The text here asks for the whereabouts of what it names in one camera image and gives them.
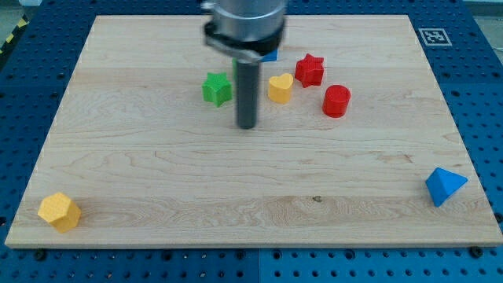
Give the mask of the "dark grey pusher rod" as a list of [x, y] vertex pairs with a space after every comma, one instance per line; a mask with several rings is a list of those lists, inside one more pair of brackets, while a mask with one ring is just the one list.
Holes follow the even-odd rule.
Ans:
[[259, 99], [259, 64], [236, 61], [237, 126], [251, 129], [256, 125]]

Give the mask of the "blue block behind arm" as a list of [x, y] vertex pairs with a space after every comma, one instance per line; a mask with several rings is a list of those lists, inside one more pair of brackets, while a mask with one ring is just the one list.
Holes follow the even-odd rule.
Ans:
[[275, 49], [268, 54], [264, 55], [261, 59], [261, 62], [271, 62], [276, 61], [278, 58], [278, 49]]

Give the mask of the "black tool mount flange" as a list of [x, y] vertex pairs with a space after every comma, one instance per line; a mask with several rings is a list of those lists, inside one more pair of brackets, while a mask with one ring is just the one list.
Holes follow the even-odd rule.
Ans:
[[260, 61], [262, 57], [275, 51], [284, 37], [285, 22], [282, 21], [279, 28], [271, 35], [255, 41], [238, 41], [229, 36], [216, 32], [214, 21], [208, 21], [203, 26], [204, 44], [215, 49], [217, 52], [229, 57], [245, 59], [246, 61]]

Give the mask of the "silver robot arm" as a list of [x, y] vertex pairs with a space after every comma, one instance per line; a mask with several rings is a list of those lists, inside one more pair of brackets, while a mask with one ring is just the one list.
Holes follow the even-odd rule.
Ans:
[[257, 123], [261, 60], [283, 39], [287, 0], [210, 0], [200, 3], [211, 19], [204, 43], [235, 60], [236, 120], [241, 129]]

